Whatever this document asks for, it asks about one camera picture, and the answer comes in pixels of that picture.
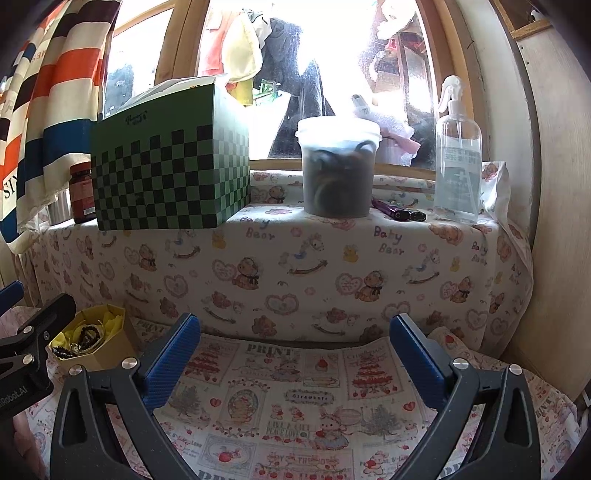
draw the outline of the window glass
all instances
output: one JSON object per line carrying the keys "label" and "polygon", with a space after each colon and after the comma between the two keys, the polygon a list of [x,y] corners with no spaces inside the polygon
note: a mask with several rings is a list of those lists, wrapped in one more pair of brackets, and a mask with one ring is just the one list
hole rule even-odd
{"label": "window glass", "polygon": [[162,3],[164,3],[163,0],[123,0],[121,2],[121,8],[119,9],[119,15],[117,16],[115,28],[120,27],[133,17],[137,17],[139,14]]}
{"label": "window glass", "polygon": [[113,38],[107,66],[105,117],[154,86],[160,50],[172,13],[173,9],[166,10]]}
{"label": "window glass", "polygon": [[301,158],[303,118],[371,110],[397,147],[378,161],[434,168],[433,70],[415,0],[211,0],[197,71],[229,75],[252,160]]}

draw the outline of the white wall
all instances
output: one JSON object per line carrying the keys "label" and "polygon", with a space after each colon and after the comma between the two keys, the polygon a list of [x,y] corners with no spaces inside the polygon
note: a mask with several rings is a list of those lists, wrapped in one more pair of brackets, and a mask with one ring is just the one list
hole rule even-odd
{"label": "white wall", "polygon": [[505,161],[511,176],[509,217],[535,231],[539,202],[537,117],[527,75],[524,85],[505,27],[489,0],[456,1],[474,43],[488,113],[491,161]]}

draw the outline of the baby bear print fabric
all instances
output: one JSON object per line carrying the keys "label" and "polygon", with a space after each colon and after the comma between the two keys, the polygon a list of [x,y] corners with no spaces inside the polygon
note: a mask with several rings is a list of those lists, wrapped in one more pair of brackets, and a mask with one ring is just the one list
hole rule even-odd
{"label": "baby bear print fabric", "polygon": [[250,339],[369,342],[406,312],[498,355],[532,286],[525,235],[506,216],[508,173],[483,169],[475,225],[434,216],[434,184],[375,177],[374,195],[422,209],[427,221],[307,214],[301,172],[253,171],[252,203],[211,230],[100,232],[51,227],[30,257],[43,301],[65,291],[79,308],[113,303],[172,324],[194,313],[206,332]]}

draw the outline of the jar label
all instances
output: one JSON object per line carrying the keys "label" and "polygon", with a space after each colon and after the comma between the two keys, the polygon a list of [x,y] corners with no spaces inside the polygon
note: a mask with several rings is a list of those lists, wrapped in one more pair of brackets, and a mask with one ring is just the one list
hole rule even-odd
{"label": "jar label", "polygon": [[70,185],[70,201],[84,200],[88,197],[94,198],[92,191],[92,179],[83,180]]}

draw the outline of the plastic bottle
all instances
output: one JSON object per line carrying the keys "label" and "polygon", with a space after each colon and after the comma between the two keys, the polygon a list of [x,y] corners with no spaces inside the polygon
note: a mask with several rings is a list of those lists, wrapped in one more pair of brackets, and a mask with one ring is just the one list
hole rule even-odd
{"label": "plastic bottle", "polygon": [[449,114],[437,122],[435,211],[445,218],[475,223],[480,209],[482,133],[466,115],[462,80],[455,75],[443,82],[439,111]]}

